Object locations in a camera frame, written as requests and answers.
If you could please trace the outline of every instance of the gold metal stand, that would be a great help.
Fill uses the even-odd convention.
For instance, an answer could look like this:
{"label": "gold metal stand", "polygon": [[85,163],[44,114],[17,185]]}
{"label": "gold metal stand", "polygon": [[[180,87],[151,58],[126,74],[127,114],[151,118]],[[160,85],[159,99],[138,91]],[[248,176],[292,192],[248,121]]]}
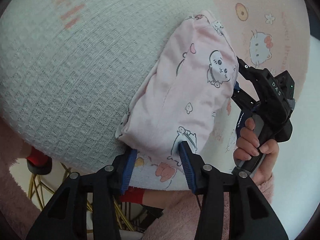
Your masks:
{"label": "gold metal stand", "polygon": [[[63,179],[62,179],[62,182],[63,182],[67,178],[67,176],[71,173],[71,168],[67,168],[63,163],[61,163],[61,165],[65,170]],[[53,189],[51,189],[49,186],[44,184],[44,182],[41,180],[40,175],[31,174],[29,190],[28,190],[28,198],[32,199],[33,195],[36,193],[36,198],[38,200],[41,211],[45,207],[44,197],[43,197],[43,188],[48,192],[50,192],[51,194],[55,193]],[[116,209],[116,219],[117,219],[119,228],[127,231],[135,231],[134,227],[132,226],[128,218],[123,214],[120,206],[118,205],[115,199],[114,199],[114,205]],[[87,200],[87,210],[90,211],[91,213],[93,212],[92,204],[88,200]],[[92,233],[92,232],[93,231],[91,229],[87,230],[87,233]]]}

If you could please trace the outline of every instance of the hello kitty print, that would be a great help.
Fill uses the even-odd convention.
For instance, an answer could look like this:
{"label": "hello kitty print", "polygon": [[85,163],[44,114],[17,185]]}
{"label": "hello kitty print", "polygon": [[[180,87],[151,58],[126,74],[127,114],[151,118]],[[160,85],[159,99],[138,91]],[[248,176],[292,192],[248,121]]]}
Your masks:
{"label": "hello kitty print", "polygon": [[271,59],[270,49],[273,47],[271,35],[263,32],[252,32],[250,40],[250,59],[256,68],[266,60]]}

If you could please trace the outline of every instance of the pink fleece clothing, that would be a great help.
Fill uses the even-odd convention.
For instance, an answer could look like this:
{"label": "pink fleece clothing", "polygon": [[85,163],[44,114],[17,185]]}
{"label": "pink fleece clothing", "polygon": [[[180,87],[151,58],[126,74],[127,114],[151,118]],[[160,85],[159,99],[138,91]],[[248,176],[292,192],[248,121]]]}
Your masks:
{"label": "pink fleece clothing", "polygon": [[[258,186],[268,202],[273,195],[273,177]],[[193,240],[196,235],[200,209],[191,191],[177,191],[172,196],[164,215],[155,220],[142,240]],[[229,237],[229,197],[224,193],[222,240]]]}
{"label": "pink fleece clothing", "polygon": [[232,96],[237,74],[223,25],[209,11],[187,17],[134,95],[116,137],[150,157],[151,165],[182,171],[178,144],[186,140],[201,154],[213,129],[212,113]]}
{"label": "pink fleece clothing", "polygon": [[0,118],[0,210],[21,239],[26,238],[40,213],[9,171],[10,166],[21,157],[24,144]]}

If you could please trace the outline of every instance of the pink cloth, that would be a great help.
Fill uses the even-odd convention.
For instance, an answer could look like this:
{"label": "pink cloth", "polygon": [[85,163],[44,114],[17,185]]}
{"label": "pink cloth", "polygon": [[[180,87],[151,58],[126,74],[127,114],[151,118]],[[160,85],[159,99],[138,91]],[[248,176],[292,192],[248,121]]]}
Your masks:
{"label": "pink cloth", "polygon": [[182,171],[178,144],[187,140],[193,153],[201,153],[212,113],[232,96],[237,74],[223,25],[208,11],[187,17],[132,99],[116,137],[150,157],[151,165]]}
{"label": "pink cloth", "polygon": [[[268,202],[273,195],[273,177],[258,186]],[[229,238],[229,197],[224,193],[222,240]],[[191,191],[174,193],[164,215],[155,220],[144,233],[142,240],[193,240],[196,235],[200,210]]]}
{"label": "pink cloth", "polygon": [[26,238],[40,213],[9,172],[9,167],[20,157],[23,144],[0,118],[0,210],[21,239]]}
{"label": "pink cloth", "polygon": [[[287,70],[294,98],[302,91],[308,70],[309,17],[304,0],[212,0],[232,37],[239,58],[249,66],[267,68],[276,76]],[[240,87],[257,100],[252,84],[242,76]]]}

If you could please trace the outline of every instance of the das logo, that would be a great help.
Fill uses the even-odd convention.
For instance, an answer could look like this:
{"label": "das logo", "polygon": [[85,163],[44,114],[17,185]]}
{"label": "das logo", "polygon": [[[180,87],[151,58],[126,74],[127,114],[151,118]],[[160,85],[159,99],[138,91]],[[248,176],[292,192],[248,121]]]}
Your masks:
{"label": "das logo", "polygon": [[281,95],[281,91],[280,89],[276,86],[276,83],[272,83],[272,86],[275,88],[275,90],[277,91],[278,95],[280,96]]}

